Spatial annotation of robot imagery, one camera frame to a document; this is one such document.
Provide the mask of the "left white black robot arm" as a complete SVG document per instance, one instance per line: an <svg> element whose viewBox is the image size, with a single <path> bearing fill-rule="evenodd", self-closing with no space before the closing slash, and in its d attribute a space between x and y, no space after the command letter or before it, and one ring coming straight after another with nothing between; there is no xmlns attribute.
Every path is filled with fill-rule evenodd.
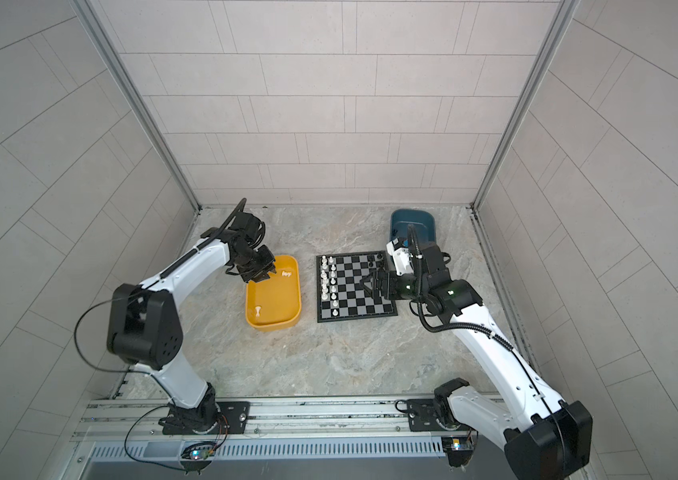
<svg viewBox="0 0 678 480"><path fill-rule="evenodd" d="M265 224L246 213L245 205L241 199L220 227L202 233L159 273L113 293L106 348L168 395L168 415L159 421L165 434L204 434L221 422L214 387L196 374L182 351L181 303L219 269L245 283L275 272L275 257L263 245Z"/></svg>

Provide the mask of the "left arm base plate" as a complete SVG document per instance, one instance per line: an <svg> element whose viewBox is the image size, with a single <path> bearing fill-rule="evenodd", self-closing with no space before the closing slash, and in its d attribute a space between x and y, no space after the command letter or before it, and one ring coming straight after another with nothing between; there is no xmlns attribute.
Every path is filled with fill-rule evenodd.
<svg viewBox="0 0 678 480"><path fill-rule="evenodd" d="M250 402L222 401L201 417L200 408L168 406L168 413L158 421L164 435L238 435L245 432Z"/></svg>

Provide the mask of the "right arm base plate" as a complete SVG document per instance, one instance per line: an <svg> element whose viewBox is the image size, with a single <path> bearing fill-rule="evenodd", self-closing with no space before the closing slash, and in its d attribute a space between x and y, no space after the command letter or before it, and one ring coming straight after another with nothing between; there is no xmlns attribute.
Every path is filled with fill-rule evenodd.
<svg viewBox="0 0 678 480"><path fill-rule="evenodd" d="M440 421L431 398L399 400L395 408L406 416L411 432L453 431Z"/></svg>

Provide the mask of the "black white chessboard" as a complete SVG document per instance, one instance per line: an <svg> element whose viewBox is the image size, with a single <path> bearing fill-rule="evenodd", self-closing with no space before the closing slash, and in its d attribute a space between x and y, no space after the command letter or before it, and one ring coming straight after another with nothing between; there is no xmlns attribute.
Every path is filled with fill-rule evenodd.
<svg viewBox="0 0 678 480"><path fill-rule="evenodd" d="M371 289L373 275L387 270L384 251L318 255L315 264L318 323L398 315L394 301Z"/></svg>

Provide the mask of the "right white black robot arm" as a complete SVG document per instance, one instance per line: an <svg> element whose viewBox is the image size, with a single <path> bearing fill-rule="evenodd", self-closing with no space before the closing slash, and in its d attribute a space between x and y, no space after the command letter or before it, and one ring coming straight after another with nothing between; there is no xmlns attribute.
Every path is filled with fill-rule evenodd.
<svg viewBox="0 0 678 480"><path fill-rule="evenodd" d="M503 400L497 404L454 379L434 392L438 420L467 426L502 448L519 479L565 479L587 466L592 415L581 402L567 402L517 353L475 288L452 278L447 254L414 233L386 250L393 266L371 273L369 292L409 301L428 332L459 338Z"/></svg>

